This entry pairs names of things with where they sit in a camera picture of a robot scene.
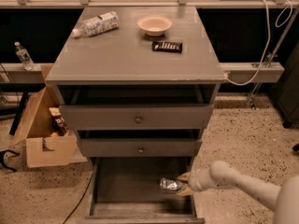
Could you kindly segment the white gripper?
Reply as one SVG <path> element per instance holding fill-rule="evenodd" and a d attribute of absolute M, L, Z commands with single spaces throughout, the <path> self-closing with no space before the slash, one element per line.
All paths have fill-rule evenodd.
<path fill-rule="evenodd" d="M 190 172 L 184 173 L 177 177 L 177 180 L 187 182 L 188 185 L 184 185 L 180 190 L 177 191 L 178 196 L 191 196 L 193 191 L 204 191 L 213 187 L 213 181 L 209 170 L 197 169 Z"/>

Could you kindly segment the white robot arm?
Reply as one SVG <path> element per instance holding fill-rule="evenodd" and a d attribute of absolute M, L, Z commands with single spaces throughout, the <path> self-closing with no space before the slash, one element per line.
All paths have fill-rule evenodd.
<path fill-rule="evenodd" d="M 299 224 L 299 175 L 282 186 L 241 174 L 226 161 L 213 161 L 206 169 L 196 169 L 178 177 L 183 183 L 179 196 L 208 189 L 237 188 L 274 213 L 273 224 Z"/>

